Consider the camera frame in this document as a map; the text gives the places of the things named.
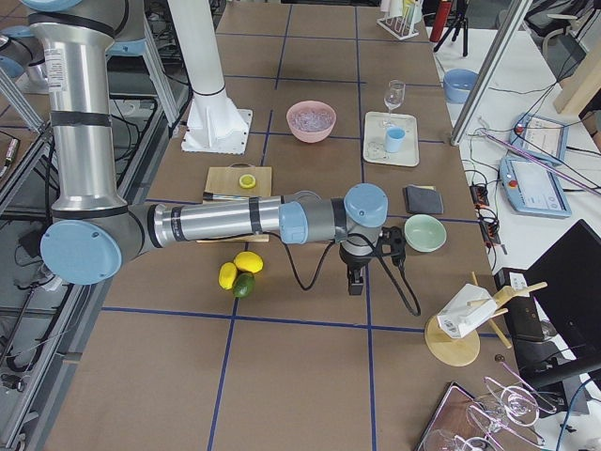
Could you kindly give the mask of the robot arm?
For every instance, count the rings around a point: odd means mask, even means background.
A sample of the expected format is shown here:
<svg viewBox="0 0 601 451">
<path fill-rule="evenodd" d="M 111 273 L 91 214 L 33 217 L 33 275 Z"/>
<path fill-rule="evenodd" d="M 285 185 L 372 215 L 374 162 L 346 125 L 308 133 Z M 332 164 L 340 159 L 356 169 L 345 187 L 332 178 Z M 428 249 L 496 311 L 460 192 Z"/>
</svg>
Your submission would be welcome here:
<svg viewBox="0 0 601 451">
<path fill-rule="evenodd" d="M 276 235 L 285 245 L 338 244 L 349 279 L 381 257 L 388 199 L 361 183 L 342 198 L 300 194 L 165 207 L 130 205 L 117 191 L 106 56 L 144 27 L 140 1 L 31 1 L 44 49 L 60 195 L 43 234 L 45 265 L 64 281 L 95 285 L 153 250 L 181 241 Z"/>
</svg>

